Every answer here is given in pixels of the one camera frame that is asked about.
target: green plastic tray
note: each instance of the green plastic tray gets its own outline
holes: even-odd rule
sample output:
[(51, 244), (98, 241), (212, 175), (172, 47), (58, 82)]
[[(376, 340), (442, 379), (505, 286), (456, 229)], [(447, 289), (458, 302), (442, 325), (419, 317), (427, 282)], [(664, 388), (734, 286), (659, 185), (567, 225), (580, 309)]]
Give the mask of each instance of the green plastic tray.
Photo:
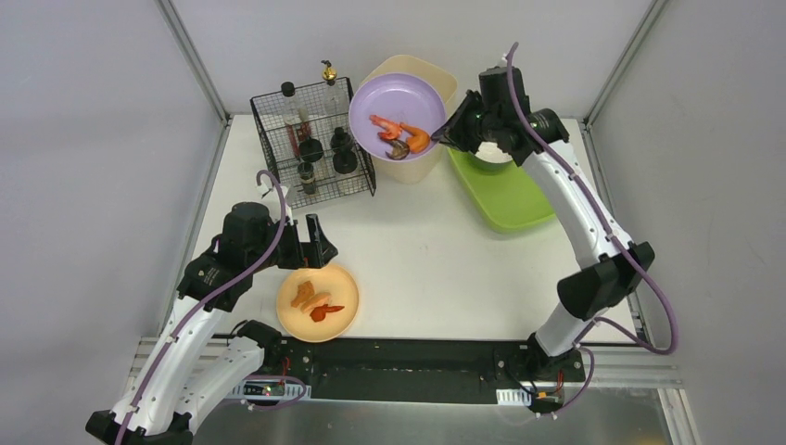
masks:
[(448, 154), (469, 196), (494, 231), (517, 232), (554, 216), (540, 187), (515, 164), (499, 172), (484, 172), (472, 163), (473, 155), (452, 148)]

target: gold bottle cap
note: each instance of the gold bottle cap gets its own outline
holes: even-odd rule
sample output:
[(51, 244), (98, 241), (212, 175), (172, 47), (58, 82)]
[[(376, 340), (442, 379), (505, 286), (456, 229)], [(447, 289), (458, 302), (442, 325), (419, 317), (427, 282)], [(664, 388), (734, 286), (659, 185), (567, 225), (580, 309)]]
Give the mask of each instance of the gold bottle cap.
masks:
[(324, 71), (322, 71), (322, 78), (326, 81), (334, 81), (338, 77), (336, 69), (331, 65), (330, 60), (323, 60)]

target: orange toy food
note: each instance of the orange toy food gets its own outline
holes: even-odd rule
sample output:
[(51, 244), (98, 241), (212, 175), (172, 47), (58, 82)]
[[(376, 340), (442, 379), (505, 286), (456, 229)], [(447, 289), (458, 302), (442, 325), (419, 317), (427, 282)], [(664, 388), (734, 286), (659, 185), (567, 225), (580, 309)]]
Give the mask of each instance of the orange toy food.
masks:
[(318, 306), (318, 307), (314, 308), (314, 310), (311, 311), (311, 319), (315, 323), (318, 323), (318, 322), (324, 320), (324, 317), (329, 312), (338, 312), (338, 311), (341, 311), (342, 309), (344, 309), (344, 306), (328, 306), (328, 305), (324, 304), (322, 306)]
[(417, 127), (407, 125), (404, 122), (402, 122), (400, 126), (406, 130), (407, 133), (412, 135), (407, 138), (407, 145), (410, 146), (410, 151), (412, 153), (420, 153), (421, 151), (425, 150), (425, 148), (428, 146), (428, 142), (431, 140), (431, 136), (429, 136), (428, 133)]
[(388, 121), (387, 119), (380, 118), (375, 114), (369, 116), (369, 119), (371, 120), (372, 124), (385, 129), (383, 132), (378, 133), (379, 137), (383, 139), (387, 139), (389, 141), (393, 139), (398, 139), (399, 136), (401, 136), (401, 132), (402, 132), (401, 126), (395, 123), (394, 121)]
[(330, 300), (330, 294), (327, 292), (320, 292), (319, 294), (315, 295), (310, 300), (303, 303), (303, 306), (300, 307), (300, 311), (303, 313), (309, 313), (312, 309), (316, 308), (317, 306), (322, 306), (326, 304)]
[(303, 301), (307, 301), (314, 296), (314, 285), (311, 281), (301, 283), (298, 285), (298, 295), (289, 303), (293, 308), (296, 308)]

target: bottle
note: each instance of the bottle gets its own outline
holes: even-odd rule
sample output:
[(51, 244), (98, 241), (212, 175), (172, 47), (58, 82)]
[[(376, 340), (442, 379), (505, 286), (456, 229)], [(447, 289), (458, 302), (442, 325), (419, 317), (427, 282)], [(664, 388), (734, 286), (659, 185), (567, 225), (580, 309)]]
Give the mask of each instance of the bottle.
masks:
[(300, 143), (298, 149), (300, 151), (300, 159), (313, 165), (314, 178), (322, 180), (332, 176), (332, 173), (327, 170), (326, 156), (319, 139), (309, 137)]
[(298, 164), (298, 175), (300, 176), (300, 183), (303, 185), (303, 193), (316, 195), (317, 183), (314, 179), (314, 166), (308, 162), (300, 162)]
[(330, 139), (330, 147), (336, 152), (333, 156), (333, 170), (336, 171), (338, 191), (349, 195), (358, 191), (361, 177), (357, 174), (358, 156), (352, 152), (352, 136), (344, 127), (336, 127)]
[(344, 115), (349, 113), (349, 99), (347, 93), (336, 83), (338, 72), (333, 68), (330, 60), (323, 60), (322, 63), (324, 64), (322, 78), (327, 83), (323, 96), (324, 114), (329, 117), (327, 121), (330, 128), (327, 131), (332, 132), (344, 124), (347, 118)]
[(295, 95), (295, 85), (291, 82), (281, 84), (281, 94), (284, 95), (281, 117), (286, 126), (286, 133), (289, 135), (292, 153), (296, 158), (299, 158), (299, 144), (311, 137), (309, 111), (300, 101), (300, 98)]

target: orange plate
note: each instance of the orange plate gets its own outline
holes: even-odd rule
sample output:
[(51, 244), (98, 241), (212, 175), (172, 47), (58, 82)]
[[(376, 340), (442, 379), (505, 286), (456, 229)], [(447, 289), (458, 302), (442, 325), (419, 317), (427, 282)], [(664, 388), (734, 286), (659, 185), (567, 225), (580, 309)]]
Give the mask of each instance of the orange plate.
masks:
[[(315, 323), (308, 313), (293, 308), (290, 302), (298, 294), (298, 285), (306, 281), (314, 284), (314, 291), (330, 292), (331, 306), (344, 306), (338, 312), (328, 313), (324, 320)], [(334, 264), (322, 269), (299, 269), (291, 273), (278, 289), (275, 311), (278, 320), (292, 337), (310, 343), (321, 343), (344, 334), (358, 313), (360, 293), (349, 272)]]

